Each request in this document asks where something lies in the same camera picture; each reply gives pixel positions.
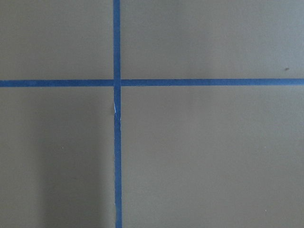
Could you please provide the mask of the horizontal blue tape strip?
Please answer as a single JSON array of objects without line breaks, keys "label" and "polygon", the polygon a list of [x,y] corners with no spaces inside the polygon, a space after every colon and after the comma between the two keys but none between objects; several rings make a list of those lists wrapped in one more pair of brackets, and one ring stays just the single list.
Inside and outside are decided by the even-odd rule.
[{"label": "horizontal blue tape strip", "polygon": [[[120,86],[302,86],[302,78],[122,79]],[[112,87],[113,79],[1,80],[1,87]]]}]

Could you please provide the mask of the vertical blue tape strip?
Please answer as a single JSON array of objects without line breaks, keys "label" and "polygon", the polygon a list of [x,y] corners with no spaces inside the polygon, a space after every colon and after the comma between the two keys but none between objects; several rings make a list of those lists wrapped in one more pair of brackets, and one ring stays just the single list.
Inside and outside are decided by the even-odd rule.
[{"label": "vertical blue tape strip", "polygon": [[121,51],[120,51],[120,1],[113,1],[114,33],[114,187],[115,187],[115,226],[123,227],[122,222],[122,156],[121,156]]}]

